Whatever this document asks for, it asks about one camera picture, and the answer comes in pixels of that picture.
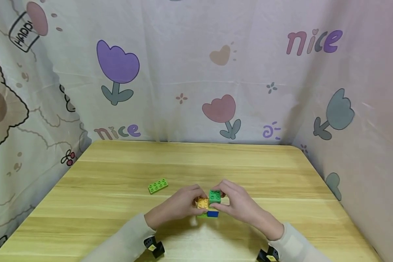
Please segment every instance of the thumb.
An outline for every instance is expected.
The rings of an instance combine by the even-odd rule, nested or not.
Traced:
[[[210,205],[210,207],[213,207],[214,209],[217,209],[218,211],[224,212],[224,213],[229,214],[229,215],[230,215],[230,212],[231,212],[231,207],[229,205],[213,203],[213,204]]]
[[[207,209],[197,209],[197,208],[192,209],[192,215],[202,215],[205,214],[206,212],[208,212]]]

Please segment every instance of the person's left hand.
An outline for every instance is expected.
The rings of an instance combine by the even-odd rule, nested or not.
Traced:
[[[144,215],[147,225],[157,230],[161,224],[168,221],[206,213],[207,209],[197,209],[195,201],[198,198],[208,198],[199,185],[195,184],[181,188],[166,201]]]

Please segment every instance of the hand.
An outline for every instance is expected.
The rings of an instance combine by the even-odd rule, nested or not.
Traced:
[[[223,179],[213,190],[220,190],[223,197],[224,194],[227,195],[230,205],[213,203],[210,207],[254,226],[269,240],[278,240],[284,234],[284,226],[271,213],[256,204],[243,187]]]
[[[157,230],[161,224],[168,221],[206,213],[208,211],[206,209],[197,209],[195,201],[198,198],[208,198],[199,185],[195,184],[181,188],[166,201],[144,215],[147,225]]]

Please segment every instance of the yellow lego brick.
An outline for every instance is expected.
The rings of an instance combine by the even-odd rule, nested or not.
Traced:
[[[199,198],[196,207],[198,209],[208,209],[208,199],[207,198]]]

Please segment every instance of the leaf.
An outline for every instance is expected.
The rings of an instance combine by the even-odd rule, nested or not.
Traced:
[[[220,131],[220,135],[222,135],[225,138],[231,138],[231,135],[229,132],[227,132],[226,130],[221,130]]]
[[[120,92],[119,94],[115,95],[116,99],[118,100],[118,102],[124,102],[128,99],[130,99],[134,94],[134,91],[132,91],[131,89],[127,89],[124,90],[122,92]]]
[[[237,134],[237,132],[239,132],[241,124],[242,124],[242,122],[240,121],[240,119],[237,119],[236,121],[234,121],[233,127],[231,128],[232,133],[234,135]]]
[[[108,89],[106,86],[102,86],[101,89],[102,89],[102,93],[103,93],[103,95],[106,97],[106,99],[108,99],[108,100],[111,102],[111,104],[113,104],[114,106],[116,106],[116,104],[117,104],[118,102],[112,101],[113,96],[112,96],[111,91],[109,91],[109,89]]]
[[[331,140],[332,138],[332,134],[323,129],[319,117],[314,120],[313,135],[318,135],[323,140]]]

